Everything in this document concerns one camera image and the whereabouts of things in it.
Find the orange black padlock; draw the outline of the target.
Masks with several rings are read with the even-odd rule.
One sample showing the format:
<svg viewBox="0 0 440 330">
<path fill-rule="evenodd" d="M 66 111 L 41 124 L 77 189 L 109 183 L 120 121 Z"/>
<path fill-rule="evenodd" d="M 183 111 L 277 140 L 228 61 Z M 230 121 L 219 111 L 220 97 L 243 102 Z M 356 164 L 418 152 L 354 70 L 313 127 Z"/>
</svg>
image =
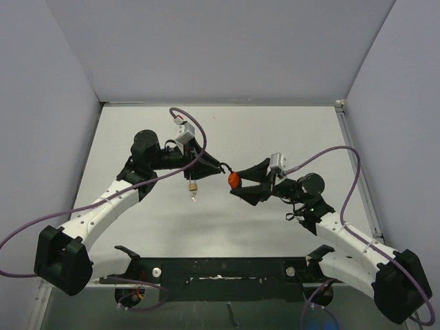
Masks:
<svg viewBox="0 0 440 330">
<path fill-rule="evenodd" d="M 239 177 L 239 174 L 232 170 L 232 167 L 225 162 L 220 163 L 220 167 L 225 167 L 228 172 L 228 184 L 231 187 L 231 189 L 236 189 L 241 186 L 241 178 Z"/>
</svg>

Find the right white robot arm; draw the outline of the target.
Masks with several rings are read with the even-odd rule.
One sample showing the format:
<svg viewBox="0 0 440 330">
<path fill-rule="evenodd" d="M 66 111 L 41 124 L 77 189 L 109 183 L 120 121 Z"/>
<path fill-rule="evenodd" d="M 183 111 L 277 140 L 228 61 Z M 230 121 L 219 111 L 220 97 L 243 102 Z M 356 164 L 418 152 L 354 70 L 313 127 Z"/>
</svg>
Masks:
<svg viewBox="0 0 440 330">
<path fill-rule="evenodd" d="M 419 257 L 410 250 L 400 252 L 363 233 L 342 218 L 322 197 L 324 179 L 308 173 L 287 178 L 278 154 L 249 169 L 231 172 L 232 195 L 252 206 L 278 197 L 299 209 L 286 215 L 296 218 L 326 245 L 306 256 L 306 272 L 314 281 L 331 278 L 372 298 L 383 316 L 396 324 L 409 319 L 428 304 L 432 290 Z"/>
</svg>

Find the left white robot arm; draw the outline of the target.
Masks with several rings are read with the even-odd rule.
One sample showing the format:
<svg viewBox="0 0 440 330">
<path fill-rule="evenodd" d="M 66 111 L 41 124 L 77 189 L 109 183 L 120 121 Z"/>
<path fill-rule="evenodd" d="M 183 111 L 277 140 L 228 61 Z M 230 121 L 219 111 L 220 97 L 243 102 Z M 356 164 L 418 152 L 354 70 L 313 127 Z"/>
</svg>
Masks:
<svg viewBox="0 0 440 330">
<path fill-rule="evenodd" d="M 117 247 L 107 256 L 92 256 L 98 237 L 125 211 L 141 202 L 157 182 L 157 171 L 183 169 L 187 180 L 221 173 L 220 162 L 202 151 L 194 137 L 182 147 L 161 148 L 151 130 L 137 133 L 131 156 L 95 207 L 58 228 L 47 226 L 38 237 L 34 272 L 66 294 L 78 294 L 94 279 L 117 275 L 126 283 L 140 274 L 140 265 L 129 251 Z"/>
</svg>

